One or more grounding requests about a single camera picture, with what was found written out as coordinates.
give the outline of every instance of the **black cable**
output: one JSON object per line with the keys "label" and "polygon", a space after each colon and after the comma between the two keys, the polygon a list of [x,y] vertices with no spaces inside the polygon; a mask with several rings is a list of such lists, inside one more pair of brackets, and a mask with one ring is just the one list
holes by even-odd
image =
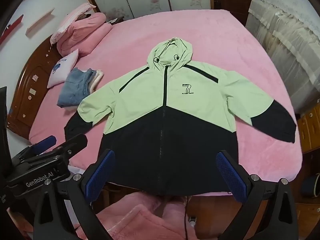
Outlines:
{"label": "black cable", "polygon": [[186,209],[184,212],[184,230],[186,232],[186,240],[188,240],[187,223],[186,223],[188,202],[189,202],[189,197],[187,196]]}

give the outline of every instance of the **green and black jacket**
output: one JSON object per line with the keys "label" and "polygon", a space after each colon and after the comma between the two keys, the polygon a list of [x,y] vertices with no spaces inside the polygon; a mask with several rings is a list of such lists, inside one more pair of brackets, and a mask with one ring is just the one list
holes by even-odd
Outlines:
{"label": "green and black jacket", "polygon": [[100,153],[112,149],[110,182],[155,195],[229,191],[216,168],[220,150],[238,161],[235,116],[282,141],[296,125],[277,101],[235,71],[191,60],[178,38],[158,44],[148,64],[85,98],[66,139],[109,115]]}

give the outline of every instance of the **jacket zipper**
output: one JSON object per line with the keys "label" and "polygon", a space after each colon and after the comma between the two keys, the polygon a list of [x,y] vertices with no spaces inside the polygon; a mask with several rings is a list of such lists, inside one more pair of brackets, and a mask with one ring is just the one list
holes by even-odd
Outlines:
{"label": "jacket zipper", "polygon": [[[164,69],[164,82],[163,82],[163,104],[162,104],[162,128],[160,132],[160,153],[159,153],[159,167],[161,165],[161,157],[162,157],[162,148],[163,148],[163,133],[164,133],[164,117],[165,117],[165,107],[167,105],[167,83],[168,83],[168,66]],[[158,173],[158,189],[161,187],[161,175],[160,175],[161,169],[159,168]]]}

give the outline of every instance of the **jacket hood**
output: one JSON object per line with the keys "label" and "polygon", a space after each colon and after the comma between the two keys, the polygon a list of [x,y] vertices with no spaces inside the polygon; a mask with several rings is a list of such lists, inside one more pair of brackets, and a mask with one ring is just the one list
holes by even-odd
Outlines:
{"label": "jacket hood", "polygon": [[148,56],[148,65],[161,70],[168,66],[170,70],[178,69],[191,61],[192,45],[179,38],[172,38],[156,45]]}

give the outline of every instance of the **light green fabric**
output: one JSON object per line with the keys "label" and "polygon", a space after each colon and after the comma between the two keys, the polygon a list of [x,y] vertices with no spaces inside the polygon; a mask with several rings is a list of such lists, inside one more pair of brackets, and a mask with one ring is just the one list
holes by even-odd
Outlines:
{"label": "light green fabric", "polygon": [[[191,57],[191,44],[179,38],[158,44],[149,54],[147,65],[109,82],[85,98],[78,107],[80,116],[96,124],[111,113],[104,129],[107,134],[163,106],[166,66],[166,105],[228,131],[236,130],[234,115],[252,125],[251,117],[263,113],[273,102],[269,95],[237,72],[192,61]],[[194,66],[219,81],[185,65]],[[119,92],[146,67],[149,69]]]}

